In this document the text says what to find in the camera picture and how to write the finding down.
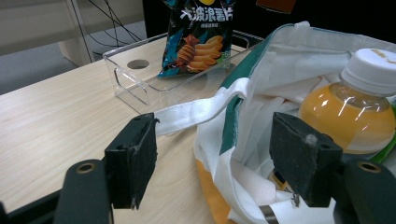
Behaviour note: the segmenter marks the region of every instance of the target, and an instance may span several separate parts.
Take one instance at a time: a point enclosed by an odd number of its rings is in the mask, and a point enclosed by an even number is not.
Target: black cable
[[[99,10],[101,10],[108,18],[110,18],[111,20],[113,20],[110,16],[108,16],[108,14],[106,12],[104,12],[101,8],[99,8],[99,6],[97,6],[92,0],[89,0],[89,2],[91,4],[93,4],[96,8],[98,8]],[[113,20],[117,25],[119,25],[120,27],[122,27],[128,34],[129,36],[136,41],[136,39],[141,40],[137,35],[135,35],[133,32],[131,32],[130,30],[128,30],[120,21],[115,21]]]
[[[79,22],[78,14],[77,14],[77,12],[76,12],[76,7],[75,7],[75,5],[73,4],[73,1],[71,1],[71,4],[72,4],[73,10],[74,10],[74,12],[75,12],[75,14],[76,14],[76,19],[77,19],[77,22],[78,22],[78,28],[79,28],[79,31],[81,32],[82,39],[84,40],[85,49],[87,50],[87,52],[90,52],[90,51],[89,51],[89,48],[88,48],[88,46],[87,46],[87,41],[85,40],[85,37],[84,37],[84,32],[82,32],[81,23]],[[92,63],[94,60],[91,58],[91,54],[88,54],[88,56],[90,57],[90,61],[91,61],[91,63]]]
[[[114,46],[114,45],[107,45],[107,44],[104,44],[104,43],[101,43],[101,42],[99,42],[97,39],[95,39],[92,35],[89,35],[91,38],[92,38],[92,40],[94,40],[96,43],[98,43],[98,44],[100,44],[100,45],[103,45],[103,46],[107,46],[107,47],[111,47],[111,48],[119,48],[119,47],[123,47],[123,46]]]
[[[114,35],[116,36],[116,43],[117,43],[117,46],[120,47],[119,38],[117,36],[116,24],[115,24],[114,18],[113,18],[113,10],[111,9],[110,4],[108,3],[108,0],[105,0],[105,2],[107,4],[108,11],[110,12],[111,21],[113,22],[113,30],[114,30]]]
[[[113,14],[114,14],[114,16],[116,17],[116,19],[117,19],[117,21],[121,24],[121,27],[123,27],[124,29],[126,29],[125,28],[125,26],[122,24],[122,22],[121,22],[121,20],[119,19],[119,17],[116,15],[116,13],[113,11],[113,8],[110,8],[110,10],[113,12]],[[131,35],[134,35],[138,40],[141,40],[137,35],[135,35],[134,33],[132,33],[132,32],[130,32],[130,34]]]
[[[116,39],[114,36],[112,36],[111,34],[109,34],[107,31],[104,31],[104,32],[105,32],[110,38],[119,41],[121,44],[130,45],[130,43],[125,43],[125,42],[123,42],[123,41],[120,41],[120,40]]]

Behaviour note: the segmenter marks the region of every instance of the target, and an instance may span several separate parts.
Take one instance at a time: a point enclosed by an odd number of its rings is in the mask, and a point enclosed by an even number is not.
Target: white bottle cap
[[[382,49],[359,49],[341,72],[350,86],[375,95],[396,94],[396,53]]]

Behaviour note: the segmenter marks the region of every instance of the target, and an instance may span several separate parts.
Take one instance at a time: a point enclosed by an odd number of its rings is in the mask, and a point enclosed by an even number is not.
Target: clear plastic container
[[[158,78],[166,37],[158,35],[103,55],[116,96],[140,114],[212,96],[224,78],[263,41],[233,31],[229,59],[199,74]]]
[[[341,81],[309,93],[299,118],[325,133],[344,153],[370,155],[393,138],[395,117],[387,96],[396,93],[396,54],[360,49]]]

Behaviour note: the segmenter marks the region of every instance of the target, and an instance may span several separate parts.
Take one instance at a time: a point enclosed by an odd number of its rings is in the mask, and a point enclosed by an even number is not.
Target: bag handle
[[[175,133],[213,119],[235,96],[246,99],[248,82],[247,77],[241,77],[230,88],[219,88],[211,98],[173,105],[154,112],[154,117],[160,121],[156,125],[157,136]]]

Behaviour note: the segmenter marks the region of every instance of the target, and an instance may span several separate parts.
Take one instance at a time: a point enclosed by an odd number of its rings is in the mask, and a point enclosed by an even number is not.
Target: orange juice
[[[346,88],[336,83],[312,91],[301,104],[299,118],[329,135],[345,153],[368,154],[381,150],[395,132],[395,117],[389,102],[358,91],[343,95]],[[381,98],[382,102],[374,104],[373,98]]]

